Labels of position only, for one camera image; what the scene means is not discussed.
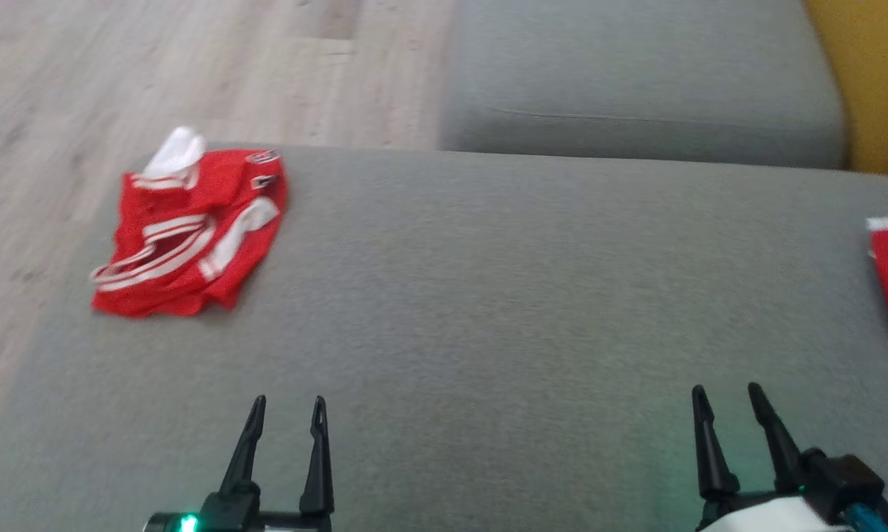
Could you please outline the small grey sofa cushion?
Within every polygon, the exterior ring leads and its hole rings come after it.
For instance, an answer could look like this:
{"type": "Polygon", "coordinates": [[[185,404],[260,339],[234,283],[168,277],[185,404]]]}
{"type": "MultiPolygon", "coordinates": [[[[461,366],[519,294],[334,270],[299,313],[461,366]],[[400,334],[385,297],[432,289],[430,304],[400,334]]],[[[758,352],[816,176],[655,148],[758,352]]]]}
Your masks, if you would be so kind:
{"type": "Polygon", "coordinates": [[[840,169],[803,0],[461,0],[440,148],[840,169]]]}

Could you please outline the large grey sofa seat cushion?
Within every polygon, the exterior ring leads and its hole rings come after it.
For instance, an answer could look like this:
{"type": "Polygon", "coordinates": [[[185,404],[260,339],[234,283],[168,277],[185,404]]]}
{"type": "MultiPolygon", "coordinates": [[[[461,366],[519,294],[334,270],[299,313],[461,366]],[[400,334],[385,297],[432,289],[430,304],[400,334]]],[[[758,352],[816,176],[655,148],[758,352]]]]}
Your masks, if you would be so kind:
{"type": "Polygon", "coordinates": [[[747,385],[887,482],[888,326],[866,221],[888,177],[772,166],[285,148],[289,208],[235,310],[90,310],[108,198],[0,414],[0,532],[196,511],[255,397],[267,509],[328,402],[333,526],[693,532],[691,388],[745,491],[747,385]]]}

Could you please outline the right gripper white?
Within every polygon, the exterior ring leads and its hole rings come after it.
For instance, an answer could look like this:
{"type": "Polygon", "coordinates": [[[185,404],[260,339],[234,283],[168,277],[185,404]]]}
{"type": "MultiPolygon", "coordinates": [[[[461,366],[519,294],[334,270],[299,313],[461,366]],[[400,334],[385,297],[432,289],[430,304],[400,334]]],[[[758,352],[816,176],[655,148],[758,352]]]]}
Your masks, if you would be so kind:
{"type": "Polygon", "coordinates": [[[704,387],[691,390],[698,488],[704,499],[697,532],[853,532],[847,523],[827,521],[802,491],[802,453],[758,383],[748,384],[755,418],[765,433],[775,491],[738,493],[740,482],[725,461],[714,430],[714,411],[704,387]]]}

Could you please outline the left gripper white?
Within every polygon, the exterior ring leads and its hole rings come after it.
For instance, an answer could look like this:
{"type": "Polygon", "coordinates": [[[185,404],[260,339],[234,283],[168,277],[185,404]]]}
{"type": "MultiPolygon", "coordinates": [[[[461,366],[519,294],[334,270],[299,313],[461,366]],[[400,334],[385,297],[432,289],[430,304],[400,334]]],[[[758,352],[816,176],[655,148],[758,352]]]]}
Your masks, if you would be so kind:
{"type": "Polygon", "coordinates": [[[266,404],[265,395],[255,398],[219,493],[208,495],[198,512],[154,513],[141,532],[332,532],[330,516],[335,512],[335,489],[325,398],[317,396],[313,404],[313,445],[298,512],[259,508],[253,465],[259,438],[264,434],[266,404]]]}

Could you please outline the red garment with number 23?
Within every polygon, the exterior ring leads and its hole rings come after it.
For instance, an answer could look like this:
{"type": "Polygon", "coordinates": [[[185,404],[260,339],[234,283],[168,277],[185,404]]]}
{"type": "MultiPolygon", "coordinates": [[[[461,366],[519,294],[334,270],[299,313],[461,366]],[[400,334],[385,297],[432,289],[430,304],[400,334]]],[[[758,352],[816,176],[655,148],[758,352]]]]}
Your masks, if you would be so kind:
{"type": "Polygon", "coordinates": [[[268,255],[287,208],[276,149],[209,149],[175,128],[141,171],[124,174],[114,252],[89,279],[114,316],[196,316],[233,309],[268,255]]]}

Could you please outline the yellow fabric cushion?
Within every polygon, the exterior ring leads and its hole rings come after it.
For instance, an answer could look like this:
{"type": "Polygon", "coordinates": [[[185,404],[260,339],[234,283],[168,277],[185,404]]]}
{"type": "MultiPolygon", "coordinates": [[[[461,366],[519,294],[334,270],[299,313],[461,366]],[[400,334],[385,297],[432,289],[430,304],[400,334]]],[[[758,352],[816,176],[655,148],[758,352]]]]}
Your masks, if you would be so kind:
{"type": "Polygon", "coordinates": [[[888,0],[803,0],[848,114],[849,167],[888,174],[888,0]]]}

